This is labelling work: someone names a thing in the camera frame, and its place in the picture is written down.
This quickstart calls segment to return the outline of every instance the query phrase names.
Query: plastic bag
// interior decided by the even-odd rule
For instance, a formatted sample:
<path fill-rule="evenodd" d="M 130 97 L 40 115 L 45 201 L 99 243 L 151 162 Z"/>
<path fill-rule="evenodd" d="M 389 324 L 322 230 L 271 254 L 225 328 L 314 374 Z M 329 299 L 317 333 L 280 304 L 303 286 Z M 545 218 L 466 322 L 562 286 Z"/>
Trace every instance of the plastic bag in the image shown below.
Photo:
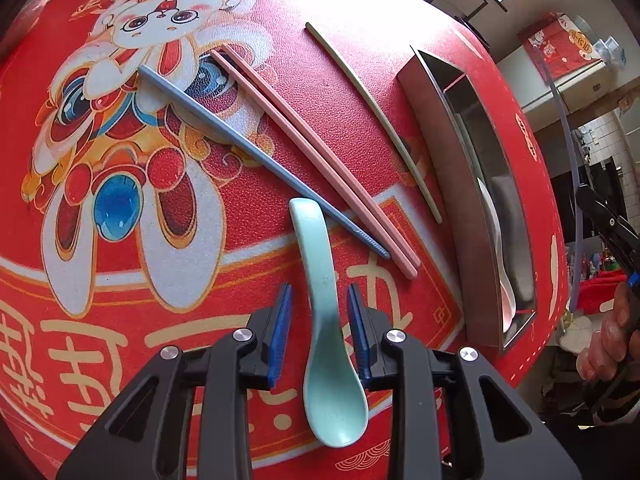
<path fill-rule="evenodd" d="M 27 0 L 18 12 L 11 27 L 0 41 L 0 60 L 4 59 L 20 43 L 31 27 L 36 24 L 40 13 L 49 0 Z"/>

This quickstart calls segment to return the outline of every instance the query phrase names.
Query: open rectangular box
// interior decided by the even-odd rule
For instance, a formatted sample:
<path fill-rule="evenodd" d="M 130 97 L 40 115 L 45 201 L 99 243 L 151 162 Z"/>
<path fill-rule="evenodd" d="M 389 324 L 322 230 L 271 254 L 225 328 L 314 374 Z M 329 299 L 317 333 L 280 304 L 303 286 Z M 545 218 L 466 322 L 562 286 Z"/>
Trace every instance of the open rectangular box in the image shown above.
<path fill-rule="evenodd" d="M 429 148 L 447 209 L 460 273 L 466 339 L 504 352 L 536 315 L 522 201 L 500 137 L 471 81 L 451 63 L 413 50 L 398 81 Z M 497 214 L 502 257 L 495 249 L 492 213 L 479 180 Z M 516 311 L 506 332 L 501 289 L 505 280 L 513 289 Z"/>

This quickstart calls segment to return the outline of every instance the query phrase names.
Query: white cabinet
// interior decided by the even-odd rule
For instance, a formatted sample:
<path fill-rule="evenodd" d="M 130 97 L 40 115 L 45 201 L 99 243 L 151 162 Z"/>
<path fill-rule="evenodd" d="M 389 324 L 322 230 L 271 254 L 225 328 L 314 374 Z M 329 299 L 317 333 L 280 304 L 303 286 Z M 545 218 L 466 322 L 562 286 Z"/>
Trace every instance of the white cabinet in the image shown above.
<path fill-rule="evenodd" d="M 551 90 L 523 46 L 499 62 L 498 68 L 534 132 L 559 119 Z M 613 74 L 601 60 L 574 70 L 555 81 L 569 113 L 580 110 L 606 95 L 612 82 Z"/>

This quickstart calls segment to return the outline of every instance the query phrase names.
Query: cartoon rabbit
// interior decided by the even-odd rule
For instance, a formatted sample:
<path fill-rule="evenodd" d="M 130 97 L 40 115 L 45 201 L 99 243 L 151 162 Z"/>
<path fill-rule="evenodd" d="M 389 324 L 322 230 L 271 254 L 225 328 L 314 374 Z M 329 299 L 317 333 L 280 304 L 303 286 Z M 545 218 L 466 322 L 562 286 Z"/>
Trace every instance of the cartoon rabbit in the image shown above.
<path fill-rule="evenodd" d="M 242 160 L 136 71 L 149 66 L 257 138 L 262 111 L 206 57 L 227 42 L 254 67 L 266 62 L 271 38 L 241 17 L 255 1 L 116 0 L 54 76 L 22 195 L 44 212 L 45 271 L 72 316 L 92 302 L 98 237 L 118 243 L 135 232 L 167 308 L 194 308 L 208 293 L 225 243 L 218 187 Z M 261 147 L 273 144 L 262 136 Z"/>

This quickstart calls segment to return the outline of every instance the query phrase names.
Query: red cloth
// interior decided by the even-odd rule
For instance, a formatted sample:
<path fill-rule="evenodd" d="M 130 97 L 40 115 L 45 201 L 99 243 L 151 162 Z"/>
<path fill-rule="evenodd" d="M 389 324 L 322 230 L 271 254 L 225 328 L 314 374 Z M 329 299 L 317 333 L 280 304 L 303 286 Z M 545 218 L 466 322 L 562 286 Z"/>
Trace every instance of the red cloth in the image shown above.
<path fill-rule="evenodd" d="M 564 14 L 554 16 L 548 13 L 540 22 L 521 31 L 518 38 L 522 41 L 542 79 L 546 79 L 545 72 L 534 54 L 536 46 L 544 57 L 553 79 L 573 72 L 599 58 L 589 40 Z"/>
<path fill-rule="evenodd" d="M 597 314 L 600 305 L 613 299 L 618 283 L 626 280 L 622 270 L 601 270 L 596 278 L 580 283 L 578 309 L 585 314 Z"/>

